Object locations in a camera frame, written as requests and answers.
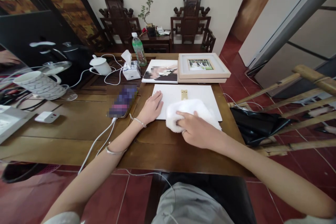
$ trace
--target tissue box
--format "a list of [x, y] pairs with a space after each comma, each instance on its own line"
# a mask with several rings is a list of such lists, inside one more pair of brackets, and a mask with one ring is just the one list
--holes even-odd
[[122, 69], [123, 75], [125, 76], [126, 80], [133, 80], [133, 79], [140, 79], [140, 67], [137, 61], [131, 61], [131, 66], [129, 67], [128, 64], [125, 62], [124, 68]]

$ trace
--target bangle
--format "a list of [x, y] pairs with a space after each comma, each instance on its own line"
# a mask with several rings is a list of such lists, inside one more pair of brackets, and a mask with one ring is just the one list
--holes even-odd
[[106, 146], [106, 151], [107, 151], [107, 153], [108, 154], [112, 154], [112, 155], [121, 155], [121, 154], [124, 154], [127, 150], [128, 150], [128, 148], [126, 149], [126, 150], [123, 150], [123, 151], [121, 151], [121, 152], [112, 152], [112, 151], [110, 151], [109, 149], [108, 149], [108, 147]]
[[144, 128], [146, 128], [147, 127], [147, 125], [146, 124], [144, 124], [143, 122], [141, 122], [138, 118], [133, 118], [132, 116], [131, 116], [131, 114], [129, 115], [130, 117], [131, 117], [131, 119], [132, 120], [136, 120], [136, 121], [138, 121], [139, 123], [141, 123], [142, 124], [142, 126], [144, 127]]

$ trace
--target white mug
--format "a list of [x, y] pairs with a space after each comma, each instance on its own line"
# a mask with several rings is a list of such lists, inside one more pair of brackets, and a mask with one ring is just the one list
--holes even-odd
[[46, 100], [54, 100], [66, 92], [66, 89], [60, 85], [61, 79], [58, 76], [54, 77], [57, 82], [40, 71], [33, 71], [16, 77], [13, 82]]
[[109, 73], [112, 72], [111, 67], [109, 66], [109, 64], [106, 62], [105, 58], [97, 58], [94, 57], [91, 62], [90, 65], [92, 66], [89, 71], [94, 73], [94, 74], [99, 74], [99, 75], [108, 75]]

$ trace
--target hand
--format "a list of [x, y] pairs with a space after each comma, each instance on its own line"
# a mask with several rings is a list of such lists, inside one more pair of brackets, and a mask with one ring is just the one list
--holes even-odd
[[148, 124], [154, 121], [161, 113], [163, 106], [163, 101], [161, 101], [161, 98], [161, 91], [157, 91], [153, 96], [149, 97], [140, 114], [137, 116], [137, 119], [144, 124]]
[[177, 111], [176, 114], [184, 117], [184, 119], [177, 121], [177, 124], [186, 129], [182, 136], [188, 144], [214, 151], [218, 143], [224, 141], [226, 134], [198, 117], [196, 111], [194, 115], [180, 111]]

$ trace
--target mug lid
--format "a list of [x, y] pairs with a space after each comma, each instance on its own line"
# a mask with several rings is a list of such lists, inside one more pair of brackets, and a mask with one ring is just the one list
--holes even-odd
[[105, 58], [102, 58], [102, 57], [97, 58], [96, 55], [92, 55], [92, 57], [93, 59], [89, 63], [91, 66], [101, 65], [106, 62]]

